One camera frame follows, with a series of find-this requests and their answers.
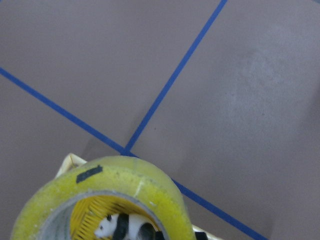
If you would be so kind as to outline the toy panda figurine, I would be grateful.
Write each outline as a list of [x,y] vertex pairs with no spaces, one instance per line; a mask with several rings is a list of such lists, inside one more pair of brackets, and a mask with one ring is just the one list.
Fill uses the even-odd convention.
[[94,231],[101,239],[113,240],[163,240],[162,231],[146,216],[137,213],[117,213],[104,217]]

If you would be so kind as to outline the yellow clear tape roll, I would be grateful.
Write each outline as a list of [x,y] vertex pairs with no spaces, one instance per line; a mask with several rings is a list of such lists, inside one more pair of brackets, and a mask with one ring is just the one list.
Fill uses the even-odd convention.
[[157,239],[194,240],[196,234],[182,194],[158,167],[130,156],[85,161],[68,155],[56,177],[42,186],[17,217],[12,240],[116,240],[118,232],[100,229],[101,221],[129,216],[150,221]]

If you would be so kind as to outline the yellow woven tray basket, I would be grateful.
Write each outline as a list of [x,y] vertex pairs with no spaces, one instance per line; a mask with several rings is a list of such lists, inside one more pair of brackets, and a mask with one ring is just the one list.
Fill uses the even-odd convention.
[[164,240],[213,240],[191,223],[182,194],[155,165],[136,157],[108,156],[92,161],[68,154],[55,176],[72,206],[73,240],[112,240],[94,234],[107,215],[139,214],[149,218]]

